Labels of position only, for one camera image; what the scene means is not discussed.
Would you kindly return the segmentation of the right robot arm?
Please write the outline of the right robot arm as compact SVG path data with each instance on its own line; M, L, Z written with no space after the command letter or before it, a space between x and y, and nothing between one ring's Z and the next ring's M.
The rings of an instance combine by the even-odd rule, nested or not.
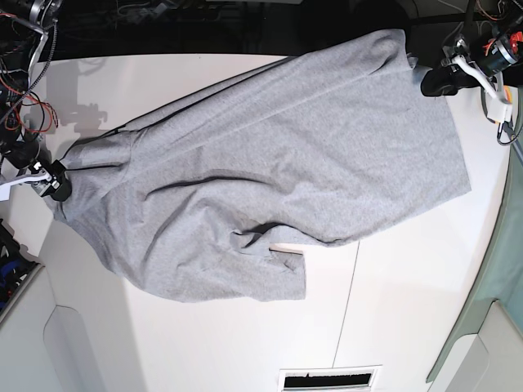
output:
M57 202L72 193L65 167L51 160L40 141L58 126L56 111L34 93L54 56L61 6L61 1L1 2L1 161L18 170L15 179L1 181L2 200L24 184Z

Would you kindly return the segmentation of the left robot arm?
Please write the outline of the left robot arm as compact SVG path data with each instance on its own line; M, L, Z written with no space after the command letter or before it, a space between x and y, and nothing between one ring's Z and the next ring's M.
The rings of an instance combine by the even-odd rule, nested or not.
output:
M458 65L458 59L489 83L522 86L522 2L489 4L498 7L496 14L480 1L467 4L463 22L442 42L440 63L421 82L424 96L455 96L463 88L481 85Z

